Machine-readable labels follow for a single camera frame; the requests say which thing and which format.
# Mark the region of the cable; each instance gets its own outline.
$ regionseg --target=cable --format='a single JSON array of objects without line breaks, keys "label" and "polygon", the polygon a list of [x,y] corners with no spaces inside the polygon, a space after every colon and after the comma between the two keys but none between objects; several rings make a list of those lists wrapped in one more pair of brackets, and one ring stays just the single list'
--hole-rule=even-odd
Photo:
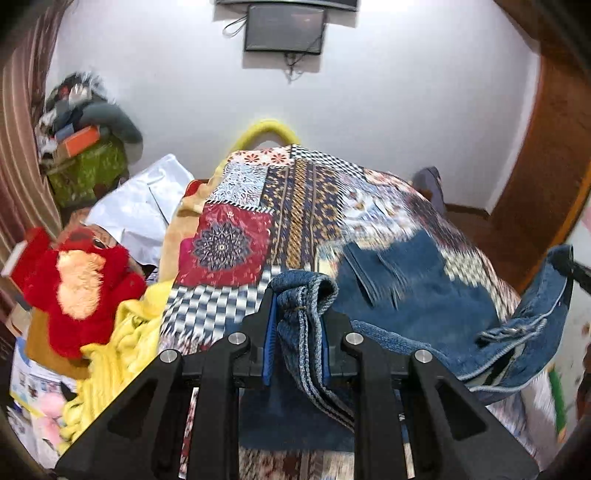
[{"label": "cable", "polygon": [[302,53],[300,53],[300,57],[299,58],[297,58],[297,55],[295,53],[284,53],[283,54],[283,59],[285,60],[285,66],[287,68],[289,68],[289,70],[290,70],[289,71],[289,74],[288,74],[288,78],[289,78],[289,81],[290,82],[293,81],[294,67],[296,66],[296,64],[298,62],[300,62],[301,59],[303,59],[310,52],[310,49],[314,46],[314,44],[322,38],[323,33],[321,33],[320,35],[318,35],[310,43],[310,45],[308,45],[308,47]]},{"label": "cable", "polygon": [[[222,34],[225,35],[226,37],[229,37],[229,38],[235,37],[236,35],[238,35],[238,32],[240,32],[240,30],[242,30],[244,28],[244,25],[246,25],[246,18],[247,18],[247,15],[244,15],[243,17],[240,17],[238,20],[234,20],[233,22],[229,23],[228,25],[226,25],[223,28]],[[228,29],[228,27],[231,27],[232,25],[236,25],[239,22],[242,22],[242,25],[240,25],[236,30],[233,30],[231,32],[226,31]]]}]

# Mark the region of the denim fabric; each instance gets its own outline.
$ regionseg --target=denim fabric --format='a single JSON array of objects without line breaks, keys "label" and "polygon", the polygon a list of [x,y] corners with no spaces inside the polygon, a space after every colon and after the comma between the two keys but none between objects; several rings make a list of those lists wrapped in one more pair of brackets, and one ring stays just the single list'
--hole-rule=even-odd
[{"label": "denim fabric", "polygon": [[285,366],[311,402],[345,427],[353,429],[353,410],[323,384],[322,314],[338,288],[327,275],[289,270],[271,281],[281,320],[277,324]]},{"label": "denim fabric", "polygon": [[[464,382],[488,372],[499,358],[521,345],[521,353],[515,355],[495,385],[470,387],[485,403],[520,390],[558,348],[572,280],[560,275],[550,261],[555,255],[572,255],[570,246],[561,245],[548,252],[540,272],[506,322],[498,319],[484,288],[450,280],[441,254],[425,232],[385,250],[361,250],[349,244],[343,253],[336,282],[323,274],[291,270],[269,284],[277,295],[281,353],[295,382],[273,380],[271,392],[275,393],[245,403],[250,412],[269,412],[257,417],[257,428],[250,421],[243,423],[247,428],[241,430],[241,441],[251,440],[250,447],[303,447],[293,436],[290,438],[286,430],[289,426],[318,432],[316,448],[348,445],[349,439],[336,445],[343,430],[334,420],[353,429],[350,398],[323,384],[322,314],[331,305],[349,316],[353,329],[385,348],[406,355],[428,349]],[[295,386],[306,396],[295,391]],[[306,397],[331,418],[328,423],[321,426],[315,416],[305,414],[295,418],[297,412],[305,410],[296,405]],[[265,433],[271,431],[275,432],[275,447],[265,441]]]},{"label": "denim fabric", "polygon": [[[347,261],[339,268],[340,291],[333,308],[347,314],[356,331],[389,350],[408,355],[418,348],[428,349],[462,381],[479,375],[525,343],[498,385],[473,389],[510,391],[540,372],[558,348],[572,280],[558,273],[550,260],[554,255],[570,254],[570,249],[561,245],[548,252],[515,313],[502,323],[484,288],[447,277],[443,259],[426,232],[381,252],[349,244],[345,247]],[[378,282],[367,281],[381,278],[386,270],[392,273],[388,292],[383,285],[376,287]]]}]

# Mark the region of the wall-mounted television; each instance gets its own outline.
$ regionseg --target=wall-mounted television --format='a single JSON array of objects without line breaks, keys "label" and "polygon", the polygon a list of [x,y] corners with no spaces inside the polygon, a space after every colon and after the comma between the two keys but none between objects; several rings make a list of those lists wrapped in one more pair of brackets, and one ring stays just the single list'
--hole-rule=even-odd
[{"label": "wall-mounted television", "polygon": [[[342,10],[357,10],[359,0],[279,0],[280,2],[315,5],[317,7],[339,8]],[[216,0],[219,5],[227,4],[259,4],[259,3],[277,3],[278,0]]]},{"label": "wall-mounted television", "polygon": [[251,4],[248,7],[244,50],[320,55],[325,23],[325,8],[297,4]]}]

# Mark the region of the yellow handle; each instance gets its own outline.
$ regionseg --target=yellow handle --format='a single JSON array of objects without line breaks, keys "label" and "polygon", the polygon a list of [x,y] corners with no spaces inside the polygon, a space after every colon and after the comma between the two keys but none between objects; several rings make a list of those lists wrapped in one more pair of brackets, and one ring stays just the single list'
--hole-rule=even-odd
[{"label": "yellow handle", "polygon": [[300,143],[300,139],[297,138],[296,134],[281,122],[278,122],[277,120],[261,120],[242,134],[242,136],[230,150],[230,153],[235,152],[236,150],[247,150],[248,146],[252,145],[256,137],[268,132],[274,133],[281,137],[286,145]]}]

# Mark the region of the yellow towel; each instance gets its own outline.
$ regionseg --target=yellow towel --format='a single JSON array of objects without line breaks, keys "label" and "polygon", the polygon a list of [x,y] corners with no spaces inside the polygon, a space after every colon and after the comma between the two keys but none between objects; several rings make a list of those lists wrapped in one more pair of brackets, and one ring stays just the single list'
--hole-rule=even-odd
[{"label": "yellow towel", "polygon": [[82,347],[90,377],[76,383],[77,397],[66,403],[60,453],[74,442],[117,395],[154,359],[162,313],[173,281],[151,285],[141,300],[121,302],[106,345]]}]

